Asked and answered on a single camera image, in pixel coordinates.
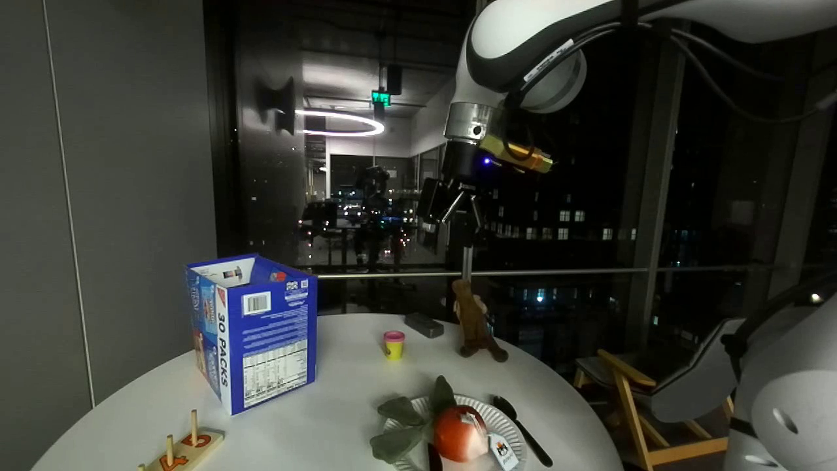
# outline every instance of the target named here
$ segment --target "ceiling light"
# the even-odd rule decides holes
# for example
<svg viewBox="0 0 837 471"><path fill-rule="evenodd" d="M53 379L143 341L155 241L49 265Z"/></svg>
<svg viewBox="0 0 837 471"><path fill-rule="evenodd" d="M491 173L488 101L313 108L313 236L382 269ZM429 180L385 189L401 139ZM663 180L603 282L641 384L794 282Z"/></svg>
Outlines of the ceiling light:
<svg viewBox="0 0 837 471"><path fill-rule="evenodd" d="M312 117L325 117L325 121L338 121L338 124L368 125L368 128L360 128L360 132L303 128L301 134L309 134L309 137L380 137L380 134L385 134L385 124L364 117L364 115L330 113L330 111L295 111L295 115L312 115Z"/></svg>

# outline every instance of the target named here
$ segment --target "wooden chair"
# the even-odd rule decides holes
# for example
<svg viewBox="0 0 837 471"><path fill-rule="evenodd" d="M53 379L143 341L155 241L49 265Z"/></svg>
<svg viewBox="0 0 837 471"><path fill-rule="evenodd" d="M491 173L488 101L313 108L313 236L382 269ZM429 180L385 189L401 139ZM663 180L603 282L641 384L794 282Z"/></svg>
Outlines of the wooden chair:
<svg viewBox="0 0 837 471"><path fill-rule="evenodd" d="M598 351L575 361L575 388L603 388L615 395L603 425L609 427L620 455L644 471L663 464L717 455L728 449L728 425L732 419L729 393L734 388L732 370L717 374L717 361L728 361L718 337L741 321L717 327L696 351L694 361L663 381L657 381L631 355Z"/></svg>

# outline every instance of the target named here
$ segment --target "ceiling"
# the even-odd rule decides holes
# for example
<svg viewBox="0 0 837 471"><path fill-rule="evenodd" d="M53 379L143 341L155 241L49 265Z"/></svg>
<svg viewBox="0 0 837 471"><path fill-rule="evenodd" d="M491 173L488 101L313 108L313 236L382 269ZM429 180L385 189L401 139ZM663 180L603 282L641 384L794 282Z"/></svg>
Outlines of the ceiling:
<svg viewBox="0 0 837 471"><path fill-rule="evenodd" d="M301 0L292 6L305 108L372 115L368 95L403 67L386 115L412 115L449 78L473 0Z"/></svg>

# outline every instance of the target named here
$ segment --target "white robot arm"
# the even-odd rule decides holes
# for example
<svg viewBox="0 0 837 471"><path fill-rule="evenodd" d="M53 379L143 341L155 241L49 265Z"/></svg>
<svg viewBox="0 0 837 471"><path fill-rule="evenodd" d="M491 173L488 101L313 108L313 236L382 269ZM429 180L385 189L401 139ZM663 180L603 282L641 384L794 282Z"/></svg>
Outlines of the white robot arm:
<svg viewBox="0 0 837 471"><path fill-rule="evenodd" d="M696 20L729 39L759 45L837 26L837 0L488 3L463 43L444 128L444 162L432 189L444 205L429 205L429 218L444 223L465 201L463 196L475 200L473 170L487 139L497 139L491 137L497 115L508 108L561 111L586 78L584 45L620 26L648 30L660 20ZM837 468L837 344L831 332L837 332L837 299L741 358L734 415L746 430L729 432L728 471Z"/></svg>

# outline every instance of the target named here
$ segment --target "green exit sign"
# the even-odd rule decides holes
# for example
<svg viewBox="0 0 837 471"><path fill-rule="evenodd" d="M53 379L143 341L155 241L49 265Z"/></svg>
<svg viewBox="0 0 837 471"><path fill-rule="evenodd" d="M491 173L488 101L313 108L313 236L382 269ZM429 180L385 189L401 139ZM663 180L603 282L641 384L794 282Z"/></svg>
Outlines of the green exit sign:
<svg viewBox="0 0 837 471"><path fill-rule="evenodd" d="M386 95L385 88L372 88L372 105L380 105L380 108L390 108L391 105L391 95Z"/></svg>

